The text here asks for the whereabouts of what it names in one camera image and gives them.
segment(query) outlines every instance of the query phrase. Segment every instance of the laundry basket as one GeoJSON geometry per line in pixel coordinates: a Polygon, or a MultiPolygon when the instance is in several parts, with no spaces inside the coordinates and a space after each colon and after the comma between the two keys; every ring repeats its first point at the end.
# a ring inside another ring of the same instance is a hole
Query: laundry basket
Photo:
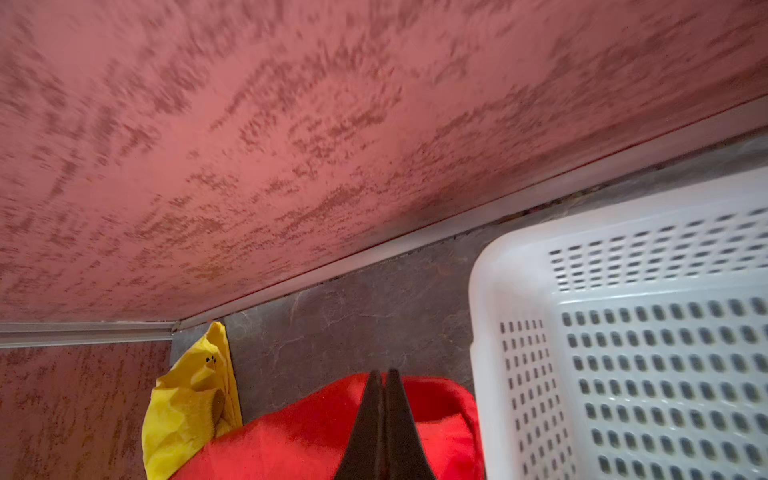
{"type": "Polygon", "coordinates": [[[768,168],[508,233],[477,260],[490,480],[768,478],[768,168]]]}

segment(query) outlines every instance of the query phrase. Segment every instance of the textured wall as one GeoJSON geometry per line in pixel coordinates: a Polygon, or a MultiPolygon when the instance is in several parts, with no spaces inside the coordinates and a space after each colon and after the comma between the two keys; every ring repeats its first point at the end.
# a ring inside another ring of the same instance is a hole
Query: textured wall
{"type": "Polygon", "coordinates": [[[768,93],[768,4],[7,0],[0,317],[179,319],[768,93]]]}
{"type": "Polygon", "coordinates": [[[141,423],[170,342],[0,350],[0,478],[146,478],[141,423]]]}

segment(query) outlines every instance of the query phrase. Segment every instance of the red fabric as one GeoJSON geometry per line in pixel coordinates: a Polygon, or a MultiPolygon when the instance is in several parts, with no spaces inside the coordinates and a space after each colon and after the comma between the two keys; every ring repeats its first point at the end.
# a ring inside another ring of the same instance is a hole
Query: red fabric
{"type": "MultiPolygon", "coordinates": [[[[331,480],[346,450],[367,374],[353,375],[209,442],[174,475],[331,480]]],[[[447,379],[403,377],[416,428],[439,480],[482,480],[477,407],[447,379]]]]}

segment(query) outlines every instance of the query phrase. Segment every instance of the yellow cloth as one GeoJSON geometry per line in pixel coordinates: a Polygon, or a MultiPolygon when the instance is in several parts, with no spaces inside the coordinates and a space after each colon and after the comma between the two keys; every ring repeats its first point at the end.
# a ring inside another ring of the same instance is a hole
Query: yellow cloth
{"type": "Polygon", "coordinates": [[[148,480],[167,480],[211,439],[243,426],[224,325],[213,322],[152,389],[141,448],[148,480]]]}

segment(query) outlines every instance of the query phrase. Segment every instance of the gray floor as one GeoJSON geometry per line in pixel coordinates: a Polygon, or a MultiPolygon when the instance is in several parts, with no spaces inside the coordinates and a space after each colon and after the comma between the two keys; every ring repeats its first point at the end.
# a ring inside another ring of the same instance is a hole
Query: gray floor
{"type": "MultiPolygon", "coordinates": [[[[504,233],[768,165],[768,135],[667,162],[224,317],[243,419],[273,412],[355,372],[398,368],[472,391],[467,285],[504,233]]],[[[207,326],[174,335],[172,362],[207,326]]]]}

